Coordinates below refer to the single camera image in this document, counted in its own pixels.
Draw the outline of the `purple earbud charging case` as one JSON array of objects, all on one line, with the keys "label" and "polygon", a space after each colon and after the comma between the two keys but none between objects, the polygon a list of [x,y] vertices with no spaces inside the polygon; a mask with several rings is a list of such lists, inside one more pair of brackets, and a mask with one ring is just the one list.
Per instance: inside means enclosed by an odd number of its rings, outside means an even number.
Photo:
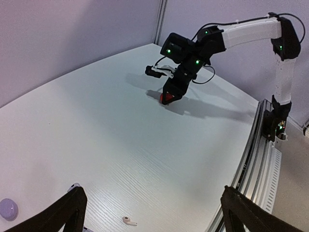
[{"label": "purple earbud charging case", "polygon": [[17,204],[9,199],[2,199],[0,202],[0,215],[6,221],[13,221],[18,216],[18,206]]}]

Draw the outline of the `white earbud right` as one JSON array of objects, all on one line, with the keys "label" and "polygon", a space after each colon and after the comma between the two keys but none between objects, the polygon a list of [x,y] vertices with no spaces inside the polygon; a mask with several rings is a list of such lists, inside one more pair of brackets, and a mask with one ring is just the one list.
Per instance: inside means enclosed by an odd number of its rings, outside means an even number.
[{"label": "white earbud right", "polygon": [[130,225],[130,226],[137,226],[138,224],[136,222],[133,222],[131,221],[131,218],[130,217],[122,217],[122,220],[123,222],[126,224],[126,225]]}]

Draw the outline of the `red earbud charging case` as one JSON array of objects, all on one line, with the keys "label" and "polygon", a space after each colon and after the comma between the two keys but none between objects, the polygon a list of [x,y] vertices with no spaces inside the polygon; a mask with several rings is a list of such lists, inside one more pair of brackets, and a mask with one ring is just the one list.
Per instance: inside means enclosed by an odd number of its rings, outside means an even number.
[{"label": "red earbud charging case", "polygon": [[160,95],[159,102],[161,104],[163,104],[163,105],[167,105],[168,104],[168,100],[166,99],[166,96],[164,96],[163,94]]}]

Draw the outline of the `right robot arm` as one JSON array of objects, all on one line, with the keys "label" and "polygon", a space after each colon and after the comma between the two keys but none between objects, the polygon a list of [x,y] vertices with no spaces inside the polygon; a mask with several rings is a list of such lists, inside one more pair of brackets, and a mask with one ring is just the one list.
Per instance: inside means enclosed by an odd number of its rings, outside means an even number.
[{"label": "right robot arm", "polygon": [[192,39],[171,33],[164,42],[161,55],[178,65],[170,70],[157,65],[152,70],[168,77],[163,86],[163,105],[180,100],[187,92],[197,73],[210,65],[210,58],[237,45],[269,39],[276,61],[276,87],[272,95],[271,111],[263,120],[263,134],[274,141],[285,140],[286,121],[292,108],[292,83],[296,58],[301,51],[292,22],[283,14],[268,13],[266,16],[232,23],[208,23],[202,26]]}]

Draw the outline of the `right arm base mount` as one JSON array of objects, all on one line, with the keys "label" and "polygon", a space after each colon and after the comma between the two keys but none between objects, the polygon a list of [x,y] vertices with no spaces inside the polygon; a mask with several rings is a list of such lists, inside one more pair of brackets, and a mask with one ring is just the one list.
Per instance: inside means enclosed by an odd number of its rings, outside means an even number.
[{"label": "right arm base mount", "polygon": [[264,111],[262,123],[262,135],[268,140],[275,142],[276,138],[286,140],[287,134],[285,132],[286,121],[281,120],[275,116],[273,112]]}]

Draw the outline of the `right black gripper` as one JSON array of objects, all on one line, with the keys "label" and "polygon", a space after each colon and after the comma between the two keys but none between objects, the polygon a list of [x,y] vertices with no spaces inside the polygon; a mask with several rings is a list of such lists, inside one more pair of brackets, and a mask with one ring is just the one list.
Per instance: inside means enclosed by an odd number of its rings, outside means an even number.
[{"label": "right black gripper", "polygon": [[196,72],[187,72],[177,69],[172,78],[168,78],[163,86],[163,95],[166,96],[168,104],[180,100],[187,92],[192,80],[197,77]]}]

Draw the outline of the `right aluminium corner post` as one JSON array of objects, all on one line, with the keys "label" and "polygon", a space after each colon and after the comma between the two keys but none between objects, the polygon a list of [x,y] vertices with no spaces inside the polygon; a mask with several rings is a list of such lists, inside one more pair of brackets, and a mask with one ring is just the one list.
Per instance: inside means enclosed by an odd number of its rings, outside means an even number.
[{"label": "right aluminium corner post", "polygon": [[161,37],[167,5],[168,5],[168,0],[160,0],[159,10],[158,10],[158,15],[157,15],[157,21],[156,21],[156,27],[155,27],[155,33],[154,33],[155,34],[154,35],[154,41],[153,41],[153,43],[156,44],[156,45],[159,44],[159,40],[160,40],[160,37]]}]

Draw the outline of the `purple earbud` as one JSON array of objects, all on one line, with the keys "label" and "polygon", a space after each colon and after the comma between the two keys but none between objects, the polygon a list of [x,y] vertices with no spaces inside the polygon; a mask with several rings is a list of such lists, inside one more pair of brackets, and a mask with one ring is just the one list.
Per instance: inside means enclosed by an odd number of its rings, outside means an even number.
[{"label": "purple earbud", "polygon": [[93,231],[87,227],[83,227],[83,232],[93,232]]},{"label": "purple earbud", "polygon": [[67,192],[70,192],[71,190],[73,190],[73,189],[76,188],[76,187],[80,187],[80,184],[79,184],[79,183],[74,183],[74,184],[72,184],[72,185],[69,187],[69,189],[67,190]]}]

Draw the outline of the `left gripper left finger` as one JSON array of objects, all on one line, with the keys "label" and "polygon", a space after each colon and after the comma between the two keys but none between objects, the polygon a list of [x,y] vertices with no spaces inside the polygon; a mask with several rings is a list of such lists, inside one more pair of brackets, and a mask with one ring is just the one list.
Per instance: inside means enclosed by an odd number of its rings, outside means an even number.
[{"label": "left gripper left finger", "polygon": [[7,232],[81,232],[87,207],[82,187],[75,187],[48,208],[7,229]]}]

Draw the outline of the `purple earbud near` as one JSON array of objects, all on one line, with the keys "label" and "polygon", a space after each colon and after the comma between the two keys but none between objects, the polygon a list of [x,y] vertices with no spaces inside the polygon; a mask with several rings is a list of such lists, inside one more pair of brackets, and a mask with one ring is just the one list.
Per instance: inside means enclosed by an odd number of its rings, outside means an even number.
[{"label": "purple earbud near", "polygon": [[87,227],[83,227],[83,232],[93,232],[93,231]]}]

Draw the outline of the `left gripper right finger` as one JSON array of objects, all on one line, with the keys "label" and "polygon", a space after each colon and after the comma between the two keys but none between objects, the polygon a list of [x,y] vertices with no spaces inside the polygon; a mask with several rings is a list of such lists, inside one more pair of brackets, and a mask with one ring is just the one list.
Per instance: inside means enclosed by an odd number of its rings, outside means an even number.
[{"label": "left gripper right finger", "polygon": [[302,232],[271,215],[233,187],[225,186],[221,197],[227,232]]}]

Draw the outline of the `aluminium front rail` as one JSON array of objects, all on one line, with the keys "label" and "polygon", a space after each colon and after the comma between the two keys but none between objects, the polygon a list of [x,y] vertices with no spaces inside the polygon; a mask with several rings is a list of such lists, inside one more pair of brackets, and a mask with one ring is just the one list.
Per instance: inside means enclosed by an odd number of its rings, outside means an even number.
[{"label": "aluminium front rail", "polygon": [[268,100],[259,102],[245,150],[229,184],[270,214],[274,207],[281,167],[281,152],[276,149],[274,142],[262,135],[264,114],[271,109]]}]

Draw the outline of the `purple earbud far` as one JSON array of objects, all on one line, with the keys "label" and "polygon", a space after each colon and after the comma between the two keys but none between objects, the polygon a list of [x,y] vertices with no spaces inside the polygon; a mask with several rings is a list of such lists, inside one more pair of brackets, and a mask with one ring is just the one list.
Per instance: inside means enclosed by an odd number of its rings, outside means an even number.
[{"label": "purple earbud far", "polygon": [[80,187],[80,184],[79,184],[79,183],[74,183],[74,184],[72,184],[72,185],[69,187],[69,189],[67,190],[67,192],[70,192],[71,190],[73,190],[73,189],[76,188],[76,187]]}]

